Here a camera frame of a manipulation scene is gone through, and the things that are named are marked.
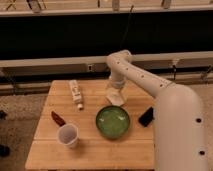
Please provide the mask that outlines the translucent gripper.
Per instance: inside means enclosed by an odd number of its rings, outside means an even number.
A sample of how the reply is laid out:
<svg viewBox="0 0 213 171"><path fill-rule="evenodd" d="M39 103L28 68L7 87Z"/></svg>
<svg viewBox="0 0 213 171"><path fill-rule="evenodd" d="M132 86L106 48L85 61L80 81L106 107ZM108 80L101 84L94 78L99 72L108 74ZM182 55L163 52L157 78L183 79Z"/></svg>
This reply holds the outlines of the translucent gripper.
<svg viewBox="0 0 213 171"><path fill-rule="evenodd" d="M121 89L114 88L111 84L108 84L106 88L106 97L110 94L118 94L123 98L123 100L125 99Z"/></svg>

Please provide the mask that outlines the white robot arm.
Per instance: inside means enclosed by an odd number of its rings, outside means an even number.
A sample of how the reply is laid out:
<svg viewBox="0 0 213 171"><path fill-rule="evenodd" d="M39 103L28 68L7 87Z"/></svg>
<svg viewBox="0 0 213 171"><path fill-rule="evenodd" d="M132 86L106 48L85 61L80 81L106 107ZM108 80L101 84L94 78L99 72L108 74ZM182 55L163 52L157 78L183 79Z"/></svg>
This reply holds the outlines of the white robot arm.
<svg viewBox="0 0 213 171"><path fill-rule="evenodd" d="M106 57L110 85L120 89L127 79L154 98L154 170L210 171L202 99L188 86L134 66L128 50Z"/></svg>

